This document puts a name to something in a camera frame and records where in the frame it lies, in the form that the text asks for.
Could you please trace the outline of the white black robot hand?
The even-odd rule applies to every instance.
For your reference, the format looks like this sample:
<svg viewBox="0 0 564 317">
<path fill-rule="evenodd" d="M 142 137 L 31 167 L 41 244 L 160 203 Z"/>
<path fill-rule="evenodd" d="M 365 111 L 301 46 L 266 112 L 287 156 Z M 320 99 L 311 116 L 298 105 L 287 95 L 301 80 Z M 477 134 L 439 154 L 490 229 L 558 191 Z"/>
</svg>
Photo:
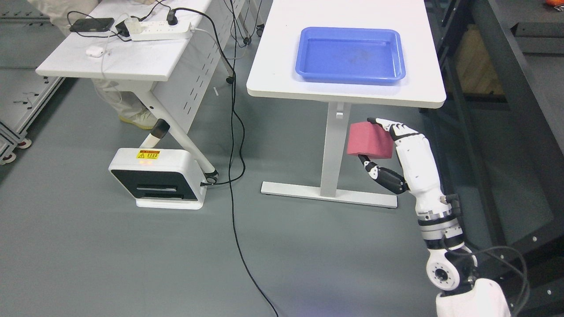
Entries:
<svg viewBox="0 0 564 317">
<path fill-rule="evenodd" d="M 423 219 L 435 219 L 450 214 L 450 204 L 441 190 L 437 165 L 428 138 L 406 124 L 384 118 L 367 118 L 381 126 L 393 140 L 393 150 L 403 174 L 379 166 L 374 159 L 358 155 L 368 175 L 395 194 L 411 193 L 415 197 L 415 213 Z"/>
</svg>

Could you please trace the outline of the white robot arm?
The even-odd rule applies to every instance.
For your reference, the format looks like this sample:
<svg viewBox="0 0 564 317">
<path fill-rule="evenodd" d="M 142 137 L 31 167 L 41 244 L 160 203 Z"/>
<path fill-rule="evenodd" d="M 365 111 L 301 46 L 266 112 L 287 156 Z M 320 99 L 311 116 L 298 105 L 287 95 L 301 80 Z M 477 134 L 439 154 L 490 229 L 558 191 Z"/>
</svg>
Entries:
<svg viewBox="0 0 564 317">
<path fill-rule="evenodd" d="M 500 285 L 479 277 L 477 251 L 467 246 L 459 223 L 459 196 L 443 196 L 440 203 L 449 206 L 446 215 L 427 215 L 418 220 L 429 251 L 427 277 L 440 291 L 435 299 L 437 316 L 509 317 Z"/>
</svg>

